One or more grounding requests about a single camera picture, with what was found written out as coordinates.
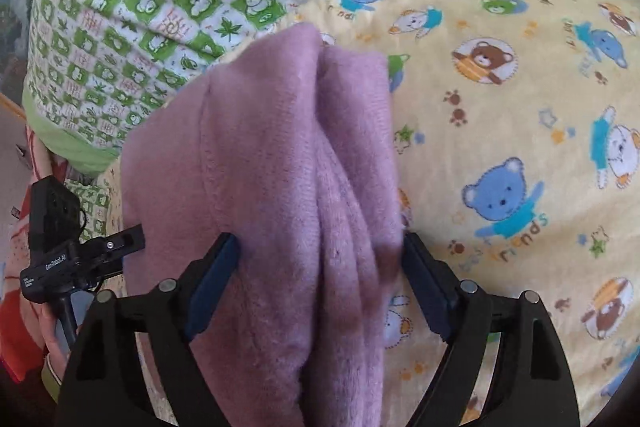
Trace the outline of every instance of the folded pink fabric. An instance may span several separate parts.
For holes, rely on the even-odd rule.
[[[383,327],[402,225],[386,58],[299,24],[186,86],[129,135],[130,295],[220,232],[238,271],[191,344],[232,426],[380,424]]]

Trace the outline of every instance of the pink cloth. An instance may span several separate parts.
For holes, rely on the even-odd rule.
[[[220,232],[240,240],[191,344],[232,426],[380,424],[402,243],[386,71],[296,25],[186,86],[124,146],[124,224],[146,236],[126,258],[131,295]]]

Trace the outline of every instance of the green fabric border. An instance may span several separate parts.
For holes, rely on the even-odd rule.
[[[78,171],[97,176],[118,157],[108,150],[96,149],[38,114],[26,83],[22,91],[22,107],[27,123],[36,136],[53,153],[66,158]]]

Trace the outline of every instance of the metal screw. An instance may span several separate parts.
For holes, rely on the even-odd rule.
[[[111,290],[102,290],[101,292],[98,292],[96,299],[100,303],[105,303],[105,302],[108,302],[112,296],[113,296],[113,292]]]
[[[538,302],[540,302],[540,295],[535,293],[533,290],[527,290],[524,292],[524,298],[526,298],[531,304],[538,304]]]
[[[161,292],[168,293],[174,291],[177,285],[178,283],[175,282],[175,279],[165,279],[159,283],[158,288],[160,288]]]
[[[472,280],[465,279],[460,283],[460,288],[464,293],[476,293],[478,291],[478,285]]]

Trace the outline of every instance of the yellow bear-print fabric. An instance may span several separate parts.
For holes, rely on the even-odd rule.
[[[460,279],[540,293],[583,425],[640,351],[638,20],[640,0],[313,0],[276,28],[388,55],[405,225]],[[445,348],[403,277],[385,338],[383,425],[400,427]]]

